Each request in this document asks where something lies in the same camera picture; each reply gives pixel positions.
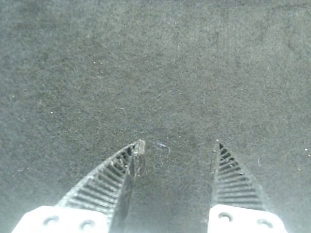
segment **small debris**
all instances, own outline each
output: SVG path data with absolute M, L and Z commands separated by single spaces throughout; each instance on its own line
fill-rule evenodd
M 165 147 L 165 148 L 169 149 L 169 153 L 171 152 L 171 149 L 170 149 L 168 146 L 164 145 L 163 143 L 159 143 L 159 142 L 158 142 L 156 145 L 157 145 L 158 147 L 160 147 L 160 148 Z

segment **dark gray carpet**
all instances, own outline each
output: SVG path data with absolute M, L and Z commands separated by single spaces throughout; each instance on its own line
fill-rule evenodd
M 206 232 L 216 139 L 288 231 L 309 232 L 309 0 L 1 0 L 0 10 L 1 232 L 140 138 L 147 173 L 128 233 Z

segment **gray felt surface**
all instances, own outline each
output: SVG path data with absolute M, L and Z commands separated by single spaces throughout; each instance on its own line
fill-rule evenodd
M 288 231 L 309 232 L 310 0 L 0 0 L 0 10 L 2 233 L 140 138 L 147 168 L 127 233 L 206 232 L 216 139 Z

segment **screw hole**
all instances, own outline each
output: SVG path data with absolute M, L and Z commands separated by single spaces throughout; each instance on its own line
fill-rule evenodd
M 95 226 L 95 222 L 93 220 L 85 220 L 81 223 L 80 229 L 82 231 L 88 231 Z
M 220 213 L 220 214 L 218 215 L 218 218 L 219 218 L 221 221 L 224 221 L 224 222 L 232 222 L 232 220 L 233 220 L 232 215 L 231 215 L 231 214 L 228 214 L 228 213 L 225 213 L 225 212 Z
M 58 216 L 51 216 L 51 217 L 48 217 L 47 219 L 45 219 L 43 221 L 43 226 L 52 226 L 52 225 L 55 225 L 59 220 L 59 217 Z
M 264 226 L 266 228 L 273 228 L 272 223 L 269 222 L 268 220 L 265 220 L 265 219 L 258 219 L 257 220 L 257 224 L 261 225 L 261 226 Z

